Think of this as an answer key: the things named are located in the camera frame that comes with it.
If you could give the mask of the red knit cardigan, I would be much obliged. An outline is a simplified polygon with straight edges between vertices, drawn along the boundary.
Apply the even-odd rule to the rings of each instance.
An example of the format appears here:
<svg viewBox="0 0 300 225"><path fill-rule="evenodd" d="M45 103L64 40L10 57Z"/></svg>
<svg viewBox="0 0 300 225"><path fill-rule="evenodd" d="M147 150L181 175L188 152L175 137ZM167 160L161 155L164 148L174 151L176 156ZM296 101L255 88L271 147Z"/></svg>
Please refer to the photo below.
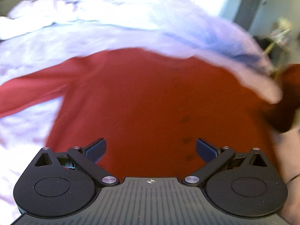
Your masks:
<svg viewBox="0 0 300 225"><path fill-rule="evenodd" d="M116 177L182 179L203 165L199 138L240 152L257 144L276 161L269 132L291 128L299 65L281 75L281 85L282 99L270 104L222 67L128 48L74 57L4 83L1 116L63 97L46 141L53 151L103 138L99 164Z"/></svg>

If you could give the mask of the lilac crumpled duvet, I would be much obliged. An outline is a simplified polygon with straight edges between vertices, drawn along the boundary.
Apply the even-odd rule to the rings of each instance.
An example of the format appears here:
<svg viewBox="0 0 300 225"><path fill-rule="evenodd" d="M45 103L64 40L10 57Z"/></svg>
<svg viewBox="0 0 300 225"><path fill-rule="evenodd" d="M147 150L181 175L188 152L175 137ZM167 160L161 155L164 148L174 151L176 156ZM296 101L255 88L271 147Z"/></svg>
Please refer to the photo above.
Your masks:
<svg viewBox="0 0 300 225"><path fill-rule="evenodd" d="M1 86L74 57L140 48L195 57L230 72L241 86L275 104L270 60L241 26L191 0L22 0L1 18ZM13 188L42 148L63 104L47 100L1 116L1 221L19 216Z"/></svg>

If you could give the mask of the white side table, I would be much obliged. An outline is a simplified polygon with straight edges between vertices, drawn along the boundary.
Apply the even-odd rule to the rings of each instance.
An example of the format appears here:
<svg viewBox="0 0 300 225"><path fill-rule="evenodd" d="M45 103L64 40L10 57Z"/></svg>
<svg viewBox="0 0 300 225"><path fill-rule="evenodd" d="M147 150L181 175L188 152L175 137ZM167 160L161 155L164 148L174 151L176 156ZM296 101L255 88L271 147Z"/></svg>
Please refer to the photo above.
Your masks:
<svg viewBox="0 0 300 225"><path fill-rule="evenodd" d="M267 48L264 50L265 55L269 55L271 51L277 46L282 51L289 53L288 49L288 34L293 29L293 24L287 18L279 17L276 23L277 27L271 32L266 39L270 42Z"/></svg>

